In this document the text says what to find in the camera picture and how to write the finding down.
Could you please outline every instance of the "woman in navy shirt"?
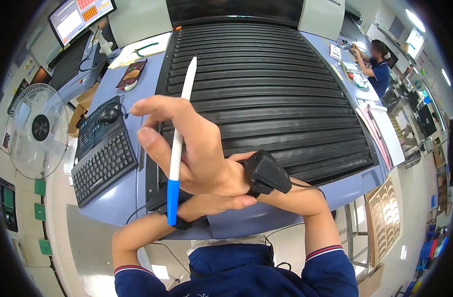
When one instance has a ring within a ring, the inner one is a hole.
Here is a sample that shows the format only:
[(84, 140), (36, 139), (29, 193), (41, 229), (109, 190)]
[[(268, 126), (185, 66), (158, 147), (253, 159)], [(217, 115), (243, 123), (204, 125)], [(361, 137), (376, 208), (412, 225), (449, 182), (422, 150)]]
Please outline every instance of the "woman in navy shirt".
[(243, 238), (222, 245), (195, 245), (197, 248), (188, 257), (191, 280), (167, 291), (155, 274), (141, 267), (137, 259), (139, 248), (176, 230), (167, 224), (164, 214), (155, 212), (120, 228), (112, 238), (119, 297), (358, 297), (354, 269), (344, 253), (321, 192), (293, 186), (287, 194), (274, 190), (257, 199), (245, 195), (250, 186), (243, 166), (237, 161), (249, 158), (254, 152), (225, 159), (220, 130), (200, 116), (186, 99), (156, 95), (137, 101), (130, 112), (134, 116), (149, 115), (137, 138), (167, 176), (170, 145), (153, 127), (158, 121), (171, 120), (184, 136), (186, 151), (180, 166), (180, 187), (194, 196), (178, 206), (178, 218), (192, 222), (228, 209), (267, 203), (302, 216), (307, 257), (298, 276), (274, 266), (272, 248), (264, 241), (246, 242)]
[[(352, 44), (350, 51), (355, 53), (360, 69), (362, 69), (363, 74), (369, 77), (369, 81), (375, 89), (375, 92), (377, 92), (378, 97), (381, 98), (390, 83), (390, 71), (388, 68), (390, 53), (388, 52), (387, 47), (382, 41), (375, 39), (372, 40), (371, 58), (368, 58), (362, 53), (355, 43)], [(364, 61), (370, 63), (372, 68), (367, 68)]]

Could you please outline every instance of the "standing fan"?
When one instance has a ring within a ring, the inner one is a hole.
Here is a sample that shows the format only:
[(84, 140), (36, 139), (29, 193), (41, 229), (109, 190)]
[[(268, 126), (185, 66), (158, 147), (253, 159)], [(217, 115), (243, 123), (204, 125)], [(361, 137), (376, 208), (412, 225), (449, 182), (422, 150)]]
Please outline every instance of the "standing fan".
[(68, 145), (68, 113), (55, 88), (33, 84), (16, 98), (10, 110), (9, 155), (16, 169), (33, 180), (51, 175)]

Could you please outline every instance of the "black keyboard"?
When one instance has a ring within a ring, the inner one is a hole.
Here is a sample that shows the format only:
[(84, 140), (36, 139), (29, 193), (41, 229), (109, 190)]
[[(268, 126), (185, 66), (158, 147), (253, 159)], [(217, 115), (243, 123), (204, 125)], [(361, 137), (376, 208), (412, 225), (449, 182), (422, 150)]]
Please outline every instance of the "black keyboard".
[(76, 200), (81, 208), (105, 187), (137, 166), (129, 137), (123, 130), (103, 140), (71, 170)]

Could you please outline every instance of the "pliers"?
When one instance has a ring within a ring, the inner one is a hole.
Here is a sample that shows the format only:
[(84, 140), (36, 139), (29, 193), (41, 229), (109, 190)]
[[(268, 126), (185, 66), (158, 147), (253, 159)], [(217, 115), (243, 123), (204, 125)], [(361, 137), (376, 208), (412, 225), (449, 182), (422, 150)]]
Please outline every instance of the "pliers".
[(145, 57), (145, 56), (142, 56), (142, 55), (139, 53), (139, 51), (140, 51), (140, 50), (143, 50), (143, 49), (145, 49), (145, 48), (148, 48), (149, 46), (156, 45), (156, 44), (159, 44), (159, 43), (158, 43), (158, 42), (154, 42), (154, 43), (151, 43), (151, 44), (149, 44), (149, 45), (146, 45), (145, 47), (142, 47), (142, 48), (140, 48), (140, 49), (135, 49), (135, 50), (133, 51), (133, 53), (136, 53), (139, 57), (143, 58), (143, 57)]

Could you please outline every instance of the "shirt sleeve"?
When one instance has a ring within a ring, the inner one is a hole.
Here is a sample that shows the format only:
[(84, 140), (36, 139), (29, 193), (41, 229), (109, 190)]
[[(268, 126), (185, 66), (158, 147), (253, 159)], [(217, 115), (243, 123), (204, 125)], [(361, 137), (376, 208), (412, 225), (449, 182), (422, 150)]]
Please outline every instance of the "shirt sleeve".
[(114, 285), (118, 297), (167, 296), (164, 284), (140, 266), (126, 265), (114, 270)]
[(306, 257), (302, 281), (319, 297), (357, 297), (355, 271), (342, 246), (321, 248)]

